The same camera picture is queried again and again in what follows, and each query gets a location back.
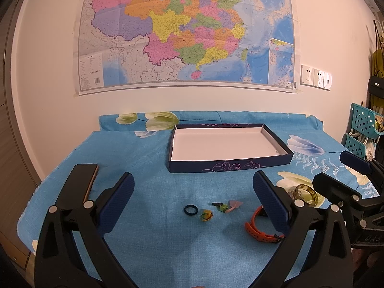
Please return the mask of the blue floral bed sheet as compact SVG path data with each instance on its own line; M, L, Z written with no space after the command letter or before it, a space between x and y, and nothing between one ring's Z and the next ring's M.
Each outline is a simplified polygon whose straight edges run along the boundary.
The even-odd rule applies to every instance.
M327 173L350 186L363 198L378 196L362 175L344 167L339 156L345 147L324 132L314 116L286 113L182 112L181 124L266 124L294 155L289 165L264 168L275 185L284 188L311 181ZM99 117L100 131L93 132L67 156L35 190L18 220L21 241L33 249L48 211L76 164L96 163L98 175L90 191L96 200L125 172L134 176L135 188L118 222L105 240L139 287L249 287L278 245L258 242L245 231L260 205L253 187L256 170L173 174L168 171L171 130L146 132L148 120L139 113L130 125L117 124L117 115ZM243 202L224 214L212 202ZM196 205L214 215L201 222L187 216L184 207Z

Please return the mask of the pink translucent hair clip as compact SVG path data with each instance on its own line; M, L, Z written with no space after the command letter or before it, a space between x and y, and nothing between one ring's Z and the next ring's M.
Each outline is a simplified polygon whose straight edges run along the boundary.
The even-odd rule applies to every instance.
M238 209L239 207L241 207L243 205L243 202L241 201L238 201L238 200L229 200L228 201L228 208L227 210L225 211L225 213L229 213L231 211L233 211L234 209Z

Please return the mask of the dark blue shallow box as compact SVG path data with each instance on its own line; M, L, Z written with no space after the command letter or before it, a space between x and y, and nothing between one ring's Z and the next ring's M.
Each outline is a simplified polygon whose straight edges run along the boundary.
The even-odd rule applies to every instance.
M171 173L230 172L291 163L293 151L266 124L177 125L171 133Z

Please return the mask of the orange smartwatch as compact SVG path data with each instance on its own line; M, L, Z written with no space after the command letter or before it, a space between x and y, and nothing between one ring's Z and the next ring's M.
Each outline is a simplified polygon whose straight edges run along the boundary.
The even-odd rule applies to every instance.
M271 244L279 244L279 242L282 242L284 239L284 235L277 235L277 234L267 234L263 231L260 231L256 227L256 219L259 215L267 216L267 213L265 212L264 207L261 205L259 206L254 213L252 214L252 217L250 221L245 222L244 227L245 231L252 236L252 238L256 239L258 242L265 242L265 243L271 243Z

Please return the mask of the yellow black bangle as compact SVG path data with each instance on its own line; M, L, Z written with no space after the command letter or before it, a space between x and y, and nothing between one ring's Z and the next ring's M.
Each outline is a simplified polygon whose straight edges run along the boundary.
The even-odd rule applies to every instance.
M306 184L300 184L296 186L293 192L293 196L295 200L303 200L310 207L316 207L319 202L319 198L315 190Z

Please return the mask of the smartphone with gold edge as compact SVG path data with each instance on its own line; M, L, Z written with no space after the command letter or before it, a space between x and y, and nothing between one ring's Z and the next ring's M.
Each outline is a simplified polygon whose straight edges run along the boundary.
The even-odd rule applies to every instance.
M89 183L87 185L87 190L86 190L86 193L85 193L84 198L83 198L83 203L85 203L88 200L90 190L92 188L94 180L96 179L96 176L98 174L98 170L99 170L99 166L96 164L95 167L92 169L92 175L91 175L91 178L90 178Z

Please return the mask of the teal perforated storage rack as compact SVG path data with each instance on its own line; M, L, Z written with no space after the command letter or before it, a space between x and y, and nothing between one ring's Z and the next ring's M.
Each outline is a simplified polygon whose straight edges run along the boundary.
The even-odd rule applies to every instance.
M372 160L376 144L383 135L383 116L375 111L351 104L348 131L343 136L342 144L354 155Z

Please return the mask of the white wall socket panel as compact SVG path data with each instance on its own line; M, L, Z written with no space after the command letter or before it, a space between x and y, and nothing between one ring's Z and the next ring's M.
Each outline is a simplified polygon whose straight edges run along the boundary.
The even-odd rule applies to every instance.
M333 76L329 72L301 65L300 84L330 91L333 84Z

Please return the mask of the colourful wall map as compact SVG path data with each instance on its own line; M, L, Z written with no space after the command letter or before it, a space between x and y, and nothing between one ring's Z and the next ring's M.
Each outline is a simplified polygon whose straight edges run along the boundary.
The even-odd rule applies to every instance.
M157 86L294 92L292 0L79 0L78 94Z

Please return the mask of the mustard yellow coat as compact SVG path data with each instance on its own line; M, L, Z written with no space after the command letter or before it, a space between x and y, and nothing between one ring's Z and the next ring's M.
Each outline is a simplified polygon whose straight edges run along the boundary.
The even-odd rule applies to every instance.
M371 75L384 78L383 49L377 49L372 54Z

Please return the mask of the black handbag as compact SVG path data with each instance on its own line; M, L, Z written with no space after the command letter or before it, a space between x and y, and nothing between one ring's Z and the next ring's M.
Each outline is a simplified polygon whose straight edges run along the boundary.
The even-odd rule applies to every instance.
M368 83L368 93L384 99L384 79L378 76L372 76Z

